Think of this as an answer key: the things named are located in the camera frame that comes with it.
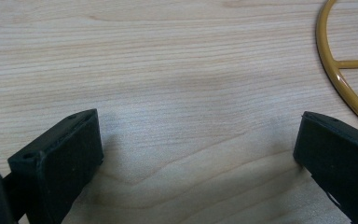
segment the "wood grain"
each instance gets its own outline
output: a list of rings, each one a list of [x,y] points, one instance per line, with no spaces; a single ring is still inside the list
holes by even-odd
[[[98,108],[105,160],[63,223],[349,223],[292,158],[305,110],[358,128],[319,61],[323,3],[0,1],[0,173]],[[328,24],[358,59],[358,1]]]

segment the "gold metal hoop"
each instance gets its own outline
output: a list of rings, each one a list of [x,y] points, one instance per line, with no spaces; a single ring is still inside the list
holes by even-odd
[[[316,42],[324,70],[329,76],[334,87],[358,116],[358,96],[350,87],[339,69],[358,68],[358,60],[336,61],[330,51],[327,40],[327,18],[336,0],[328,0],[319,14],[316,26]]]

